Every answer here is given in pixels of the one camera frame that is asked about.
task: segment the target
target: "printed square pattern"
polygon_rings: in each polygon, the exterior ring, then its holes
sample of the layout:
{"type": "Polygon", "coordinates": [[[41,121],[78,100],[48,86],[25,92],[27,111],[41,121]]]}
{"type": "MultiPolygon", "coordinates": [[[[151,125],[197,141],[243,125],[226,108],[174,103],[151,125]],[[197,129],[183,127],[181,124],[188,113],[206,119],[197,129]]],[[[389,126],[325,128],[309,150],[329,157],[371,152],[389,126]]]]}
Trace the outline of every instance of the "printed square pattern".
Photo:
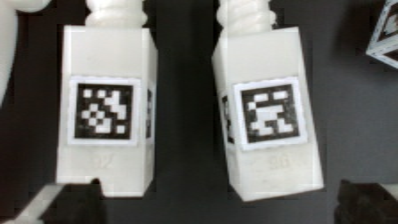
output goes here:
{"type": "Polygon", "coordinates": [[[235,85],[243,149],[307,141],[298,79],[265,80],[235,85]]]}
{"type": "Polygon", "coordinates": [[[389,8],[389,13],[382,25],[378,41],[386,40],[398,34],[398,3],[389,8]]]}
{"type": "Polygon", "coordinates": [[[153,137],[153,92],[147,90],[146,138],[153,137]]]}
{"type": "Polygon", "coordinates": [[[226,124],[226,135],[227,142],[235,144],[235,136],[233,136],[233,124],[231,124],[231,114],[229,114],[229,100],[227,96],[222,97],[222,113],[224,113],[224,124],[226,124]]]}
{"type": "Polygon", "coordinates": [[[75,138],[130,139],[133,86],[78,84],[75,138]]]}
{"type": "Polygon", "coordinates": [[[242,91],[249,143],[298,136],[291,85],[242,91]]]}
{"type": "Polygon", "coordinates": [[[139,138],[140,80],[73,76],[68,143],[131,145],[139,138]]]}

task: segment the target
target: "white object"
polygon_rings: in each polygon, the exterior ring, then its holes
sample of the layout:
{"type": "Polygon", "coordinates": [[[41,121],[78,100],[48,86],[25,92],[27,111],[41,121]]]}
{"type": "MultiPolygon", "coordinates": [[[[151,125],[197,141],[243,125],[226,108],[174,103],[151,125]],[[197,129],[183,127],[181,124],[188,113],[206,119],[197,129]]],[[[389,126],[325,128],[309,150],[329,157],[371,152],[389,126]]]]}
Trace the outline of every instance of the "white object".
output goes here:
{"type": "Polygon", "coordinates": [[[380,184],[380,186],[398,200],[398,184],[380,184]]]}
{"type": "Polygon", "coordinates": [[[398,0],[387,0],[366,54],[398,68],[398,0]]]}
{"type": "Polygon", "coordinates": [[[16,48],[18,17],[16,10],[39,11],[50,0],[0,0],[0,105],[9,82],[16,48]]]}
{"type": "Polygon", "coordinates": [[[153,179],[156,49],[142,0],[87,1],[64,29],[57,183],[99,179],[107,197],[140,197],[153,179]]]}
{"type": "Polygon", "coordinates": [[[62,192],[62,185],[46,185],[14,220],[4,224],[43,224],[41,216],[62,192]]]}
{"type": "MultiPolygon", "coordinates": [[[[235,13],[229,21],[251,13],[275,18],[263,1],[222,1],[231,7],[254,3],[261,7],[242,13],[220,6],[235,13]]],[[[323,188],[300,36],[297,28],[270,30],[274,19],[247,23],[242,32],[220,22],[213,68],[229,182],[252,201],[323,188]]]]}

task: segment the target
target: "black surface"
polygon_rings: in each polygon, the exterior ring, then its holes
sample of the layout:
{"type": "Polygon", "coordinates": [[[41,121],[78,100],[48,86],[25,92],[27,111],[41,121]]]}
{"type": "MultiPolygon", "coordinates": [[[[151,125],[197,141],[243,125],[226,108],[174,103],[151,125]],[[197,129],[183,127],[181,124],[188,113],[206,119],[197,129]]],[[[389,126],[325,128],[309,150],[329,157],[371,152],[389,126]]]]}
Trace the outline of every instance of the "black surface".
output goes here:
{"type": "Polygon", "coordinates": [[[64,186],[39,220],[44,224],[107,224],[99,184],[64,186]]]}
{"type": "Polygon", "coordinates": [[[336,224],[398,223],[398,201],[377,183],[341,181],[338,201],[336,224]]]}
{"type": "MultiPolygon", "coordinates": [[[[274,0],[281,26],[300,26],[327,189],[243,204],[227,185],[210,56],[211,0],[147,0],[160,50],[156,181],[140,200],[107,200],[110,224],[334,223],[338,186],[398,182],[398,71],[364,50],[375,0],[274,0]]],[[[84,0],[20,14],[20,42],[0,109],[0,218],[55,180],[62,25],[84,24],[84,0]]]]}

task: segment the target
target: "black and white marker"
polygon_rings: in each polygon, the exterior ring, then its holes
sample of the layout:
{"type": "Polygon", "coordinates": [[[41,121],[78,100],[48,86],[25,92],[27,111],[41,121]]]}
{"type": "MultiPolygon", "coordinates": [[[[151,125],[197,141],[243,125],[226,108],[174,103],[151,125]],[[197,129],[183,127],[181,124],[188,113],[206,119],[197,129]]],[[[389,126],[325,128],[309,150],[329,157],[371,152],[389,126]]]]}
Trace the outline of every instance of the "black and white marker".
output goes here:
{"type": "Polygon", "coordinates": [[[366,54],[398,68],[398,0],[387,0],[366,54]]]}
{"type": "Polygon", "coordinates": [[[323,188],[298,28],[265,0],[220,0],[213,53],[229,182],[243,201],[323,188]]]}
{"type": "Polygon", "coordinates": [[[142,0],[89,0],[64,28],[57,183],[99,179],[107,197],[140,197],[153,180],[156,48],[142,0]]]}

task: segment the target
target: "white block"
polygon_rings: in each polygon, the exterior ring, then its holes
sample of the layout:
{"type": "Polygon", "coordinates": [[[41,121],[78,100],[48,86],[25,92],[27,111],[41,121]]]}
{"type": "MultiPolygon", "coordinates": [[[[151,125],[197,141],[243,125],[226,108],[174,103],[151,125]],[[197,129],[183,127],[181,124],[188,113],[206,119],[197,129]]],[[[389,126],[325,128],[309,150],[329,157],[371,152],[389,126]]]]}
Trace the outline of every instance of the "white block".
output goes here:
{"type": "Polygon", "coordinates": [[[220,38],[213,67],[229,181],[242,199],[322,189],[298,29],[220,38]]]}
{"type": "Polygon", "coordinates": [[[387,0],[366,54],[398,68],[398,0],[387,0]]]}
{"type": "Polygon", "coordinates": [[[142,196],[151,183],[155,96],[149,30],[68,26],[57,183],[98,178],[107,197],[142,196]]]}

